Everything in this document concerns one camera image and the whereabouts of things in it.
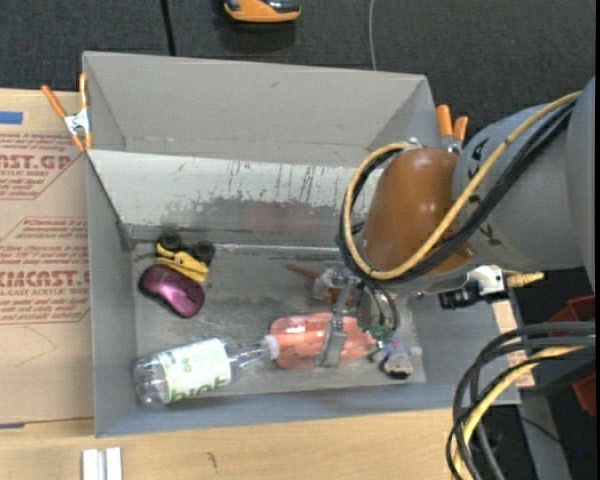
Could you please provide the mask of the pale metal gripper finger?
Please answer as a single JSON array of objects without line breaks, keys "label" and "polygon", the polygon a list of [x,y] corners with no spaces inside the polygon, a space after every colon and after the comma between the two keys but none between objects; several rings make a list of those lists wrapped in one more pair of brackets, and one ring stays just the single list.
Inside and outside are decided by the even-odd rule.
[{"label": "pale metal gripper finger", "polygon": [[343,263],[326,263],[314,279],[312,297],[323,303],[335,303],[348,279],[349,272]]},{"label": "pale metal gripper finger", "polygon": [[322,368],[338,367],[348,333],[344,329],[344,319],[333,316],[327,322],[321,350],[318,354],[318,366]]}]

